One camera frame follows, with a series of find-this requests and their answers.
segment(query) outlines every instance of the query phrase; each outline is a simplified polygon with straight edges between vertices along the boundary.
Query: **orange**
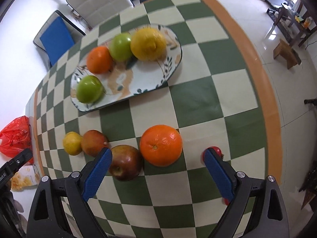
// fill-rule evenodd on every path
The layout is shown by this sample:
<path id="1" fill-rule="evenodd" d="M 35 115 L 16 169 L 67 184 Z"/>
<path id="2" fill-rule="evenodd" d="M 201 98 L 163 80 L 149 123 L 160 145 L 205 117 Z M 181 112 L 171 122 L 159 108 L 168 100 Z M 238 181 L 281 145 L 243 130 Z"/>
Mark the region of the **orange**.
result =
<path id="1" fill-rule="evenodd" d="M 113 60 L 107 47 L 95 47 L 87 56 L 87 68 L 93 74 L 102 74 L 109 71 Z"/>
<path id="2" fill-rule="evenodd" d="M 155 166 L 169 166 L 182 153 L 182 137 L 174 128 L 155 125 L 148 128 L 140 140 L 140 151 L 146 161 Z"/>

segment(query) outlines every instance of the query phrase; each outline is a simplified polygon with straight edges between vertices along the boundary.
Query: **bottle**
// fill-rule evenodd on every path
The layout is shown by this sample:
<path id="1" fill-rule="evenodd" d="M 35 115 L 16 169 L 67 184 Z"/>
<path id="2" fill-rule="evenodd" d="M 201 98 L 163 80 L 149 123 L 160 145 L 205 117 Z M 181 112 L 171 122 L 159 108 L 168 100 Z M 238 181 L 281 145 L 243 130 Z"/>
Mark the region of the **bottle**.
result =
<path id="1" fill-rule="evenodd" d="M 313 21 L 312 17 L 308 17 L 308 18 L 305 20 L 305 22 L 303 23 L 303 27 L 304 27 L 304 28 L 308 28 L 309 25 L 312 23 L 312 21 Z"/>

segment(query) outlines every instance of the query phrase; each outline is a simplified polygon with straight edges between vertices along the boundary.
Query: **chair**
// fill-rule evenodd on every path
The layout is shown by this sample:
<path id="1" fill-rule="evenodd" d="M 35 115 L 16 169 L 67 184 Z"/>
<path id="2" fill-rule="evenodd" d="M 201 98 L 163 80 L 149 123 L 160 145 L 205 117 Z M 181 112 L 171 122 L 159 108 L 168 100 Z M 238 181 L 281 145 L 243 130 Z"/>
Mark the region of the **chair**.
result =
<path id="1" fill-rule="evenodd" d="M 131 0 L 66 1 L 91 27 L 95 27 L 124 9 L 134 6 Z"/>
<path id="2" fill-rule="evenodd" d="M 286 42 L 280 39 L 280 43 L 273 50 L 273 58 L 276 59 L 278 56 L 282 56 L 287 61 L 287 69 L 292 68 L 296 64 L 301 64 L 301 60 L 297 52 L 291 48 Z"/>
<path id="3" fill-rule="evenodd" d="M 83 36 L 85 36 L 85 33 L 83 31 L 81 31 L 77 26 L 75 26 L 69 19 L 67 19 L 65 17 L 65 15 L 63 15 L 60 11 L 56 10 L 55 12 L 52 13 L 52 15 L 48 18 L 48 20 L 45 22 L 45 24 L 43 25 L 43 27 L 40 29 L 40 31 L 37 33 L 37 35 L 35 36 L 33 43 L 39 47 L 40 49 L 42 49 L 45 53 L 47 53 L 47 51 L 45 50 L 44 45 L 41 42 L 41 36 L 43 35 L 43 33 L 48 29 L 48 27 L 51 25 L 51 23 L 57 18 L 57 17 L 61 17 L 63 19 L 63 22 L 65 23 L 74 43 L 77 43 Z"/>

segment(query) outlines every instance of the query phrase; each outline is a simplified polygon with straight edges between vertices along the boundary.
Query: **blue chair cushion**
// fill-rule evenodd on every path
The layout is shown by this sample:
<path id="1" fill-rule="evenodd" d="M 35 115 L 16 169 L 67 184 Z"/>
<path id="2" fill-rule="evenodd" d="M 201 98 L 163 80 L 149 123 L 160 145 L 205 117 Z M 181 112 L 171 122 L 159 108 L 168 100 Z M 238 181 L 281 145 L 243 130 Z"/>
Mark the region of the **blue chair cushion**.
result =
<path id="1" fill-rule="evenodd" d="M 57 17 L 51 23 L 40 37 L 40 40 L 52 65 L 74 45 L 74 41 L 61 17 Z"/>

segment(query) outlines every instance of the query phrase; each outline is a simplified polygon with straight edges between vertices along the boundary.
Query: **green and white checkered tablecloth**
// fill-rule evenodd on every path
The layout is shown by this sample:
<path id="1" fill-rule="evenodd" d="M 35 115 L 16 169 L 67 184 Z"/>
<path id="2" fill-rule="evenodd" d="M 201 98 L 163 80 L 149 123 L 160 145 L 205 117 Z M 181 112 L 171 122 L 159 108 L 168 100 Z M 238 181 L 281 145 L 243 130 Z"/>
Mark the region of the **green and white checkered tablecloth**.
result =
<path id="1" fill-rule="evenodd" d="M 93 47 L 139 25 L 171 28 L 183 59 L 168 85 L 89 113 L 70 100 L 71 74 Z M 104 133 L 111 146 L 138 147 L 149 127 L 166 124 L 183 138 L 180 159 L 166 168 L 145 162 L 144 172 L 120 182 L 107 174 L 88 204 L 108 234 L 137 238 L 206 238 L 226 206 L 201 162 L 201 153 L 218 146 L 236 171 L 266 174 L 266 132 L 259 100 L 246 63 L 230 35 L 201 0 L 152 0 L 120 13 L 93 29 L 66 52 L 38 86 L 37 132 L 45 174 L 67 177 L 92 158 L 69 156 L 67 132 Z M 71 215 L 67 199 L 66 213 Z M 250 200 L 239 231 L 243 230 Z"/>

